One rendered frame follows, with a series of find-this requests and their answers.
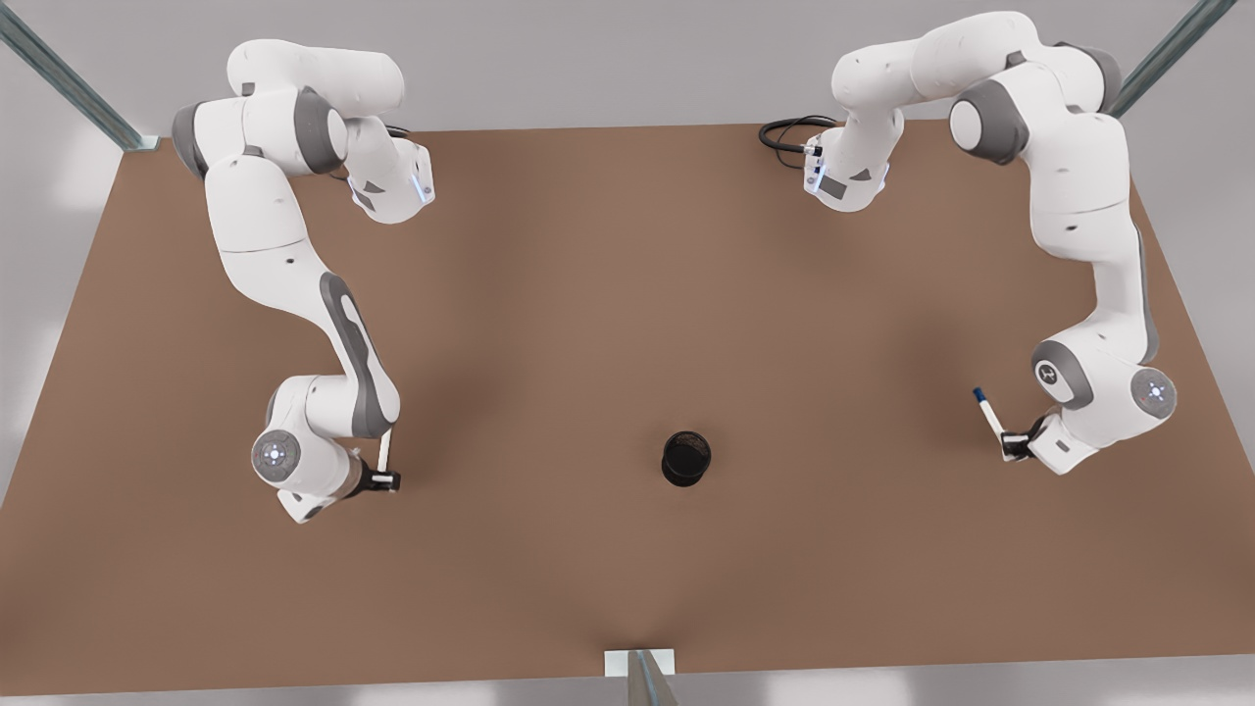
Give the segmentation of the black mesh pen holder cup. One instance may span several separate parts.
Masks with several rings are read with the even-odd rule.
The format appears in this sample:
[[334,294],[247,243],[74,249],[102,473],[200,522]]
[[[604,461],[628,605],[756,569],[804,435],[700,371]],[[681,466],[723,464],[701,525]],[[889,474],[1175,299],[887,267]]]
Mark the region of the black mesh pen holder cup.
[[665,441],[661,473],[675,487],[693,487],[710,466],[709,443],[695,430],[678,430]]

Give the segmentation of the silver frame post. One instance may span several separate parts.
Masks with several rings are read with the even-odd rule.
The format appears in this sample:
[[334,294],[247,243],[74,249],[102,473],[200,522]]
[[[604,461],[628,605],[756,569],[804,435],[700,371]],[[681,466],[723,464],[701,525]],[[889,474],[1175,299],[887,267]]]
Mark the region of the silver frame post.
[[6,0],[0,0],[0,41],[38,76],[48,83],[92,125],[125,152],[149,152],[158,148],[159,135],[139,133],[80,75],[67,64],[30,26],[18,18]]
[[1107,115],[1124,117],[1160,79],[1240,0],[1197,0],[1141,60],[1119,88]]
[[628,706],[678,706],[668,681],[676,673],[673,650],[605,651],[605,678],[628,678]]

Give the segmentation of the white pen with blue cap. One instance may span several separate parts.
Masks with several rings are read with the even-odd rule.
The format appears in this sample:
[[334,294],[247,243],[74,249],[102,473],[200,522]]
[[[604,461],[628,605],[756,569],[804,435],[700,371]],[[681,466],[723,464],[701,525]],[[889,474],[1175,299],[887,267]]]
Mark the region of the white pen with blue cap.
[[998,419],[998,416],[995,415],[994,410],[991,410],[990,403],[986,401],[986,396],[985,396],[984,390],[981,390],[981,387],[974,387],[973,389],[973,395],[974,395],[974,398],[976,398],[978,406],[981,409],[981,414],[985,416],[986,424],[990,425],[991,433],[994,433],[994,436],[996,438],[996,441],[999,443],[999,448],[1000,448],[1000,451],[1001,451],[1001,459],[1004,461],[1010,461],[1012,460],[1012,455],[1010,455],[1009,451],[1007,451],[1007,441],[1004,441],[1005,429],[1001,425],[1001,423]]

